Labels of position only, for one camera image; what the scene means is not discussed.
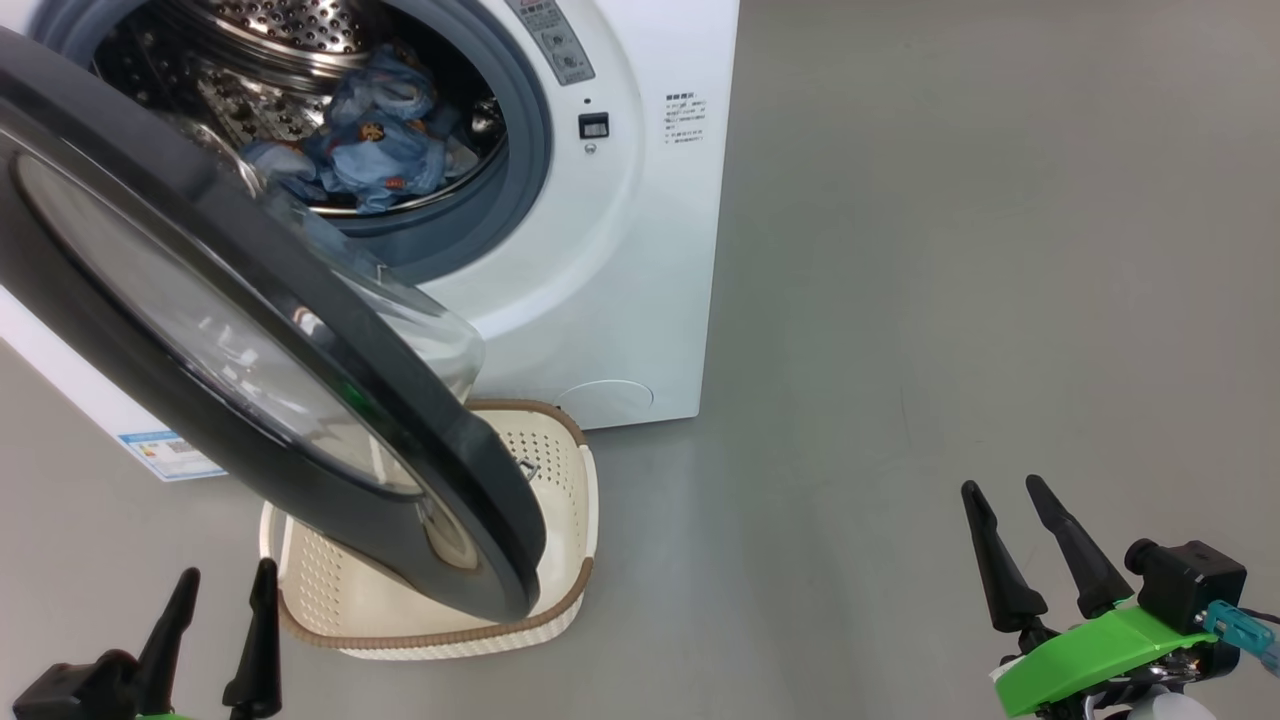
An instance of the beige plastic basket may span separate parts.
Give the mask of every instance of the beige plastic basket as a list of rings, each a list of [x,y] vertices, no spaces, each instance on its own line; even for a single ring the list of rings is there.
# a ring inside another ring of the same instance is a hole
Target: beige plastic basket
[[[538,565],[541,600],[518,623],[493,624],[445,607],[343,552],[284,516],[280,623],[303,642],[370,660],[470,657],[544,643],[563,633],[582,605],[599,521],[595,461],[573,421],[549,405],[472,402],[517,459],[539,466],[530,483],[547,521]],[[262,509],[260,546],[273,556],[278,512]]]

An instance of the white washing machine body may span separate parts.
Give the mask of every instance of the white washing machine body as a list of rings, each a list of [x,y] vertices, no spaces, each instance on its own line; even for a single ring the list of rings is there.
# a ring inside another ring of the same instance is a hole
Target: white washing machine body
[[[0,22],[38,37],[52,1],[10,0]],[[413,13],[429,1],[389,4]],[[141,5],[78,4],[101,15],[101,36]],[[737,0],[472,4],[527,59],[549,118],[545,179],[515,229],[420,286],[484,336],[475,395],[561,405],[586,428],[696,415]],[[562,85],[548,47],[558,40],[526,18],[548,9],[594,78]],[[114,437],[165,430],[6,292],[0,332]]]

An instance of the clothes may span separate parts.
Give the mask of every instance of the clothes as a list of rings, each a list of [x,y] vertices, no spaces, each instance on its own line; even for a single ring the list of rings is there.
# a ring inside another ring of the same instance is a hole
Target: clothes
[[[371,111],[357,122],[320,128],[303,143],[329,192],[356,196],[356,211],[385,213],[402,195],[435,192],[444,179],[445,142],[421,120]]]
[[[401,120],[426,115],[435,105],[435,83],[408,50],[381,45],[369,64],[342,76],[325,123],[340,127],[356,123],[370,111]]]
[[[268,181],[279,182],[303,200],[324,200],[328,195],[312,184],[319,179],[316,164],[302,150],[283,142],[255,140],[241,150],[241,158],[253,165]]]
[[[302,200],[353,195],[361,215],[435,192],[480,161],[456,132],[462,113],[436,101],[417,58],[396,45],[342,77],[325,120],[301,150],[255,141],[242,156]]]

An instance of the washing machine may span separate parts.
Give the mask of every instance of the washing machine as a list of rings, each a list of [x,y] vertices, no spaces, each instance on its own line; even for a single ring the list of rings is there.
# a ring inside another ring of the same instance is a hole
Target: washing machine
[[[439,603],[526,618],[539,466],[466,402],[698,411],[735,10],[6,4],[0,334],[164,479],[229,471]],[[364,211],[246,163],[325,137],[387,49],[451,109],[453,177]]]
[[[182,114],[189,104],[174,88],[193,81],[180,55],[196,42],[174,29],[180,5],[207,15],[210,36],[266,49],[205,54],[250,76],[251,91],[270,81],[274,51],[297,50],[324,76],[358,64],[374,41],[371,23],[351,17],[365,4],[351,0],[9,0],[0,22],[113,86],[110,102],[77,110],[84,119],[125,104]],[[376,217],[312,210],[477,328],[486,355],[475,397],[549,402],[584,428],[696,415],[737,0],[380,8],[383,32],[416,46],[442,86],[462,88],[472,128],[499,129],[479,165],[431,197]],[[210,90],[207,73],[196,90]],[[232,145],[265,124],[311,132],[306,108],[261,97],[242,127],[224,132],[236,110],[209,126]],[[168,432],[12,295],[0,299],[5,340],[113,437]]]

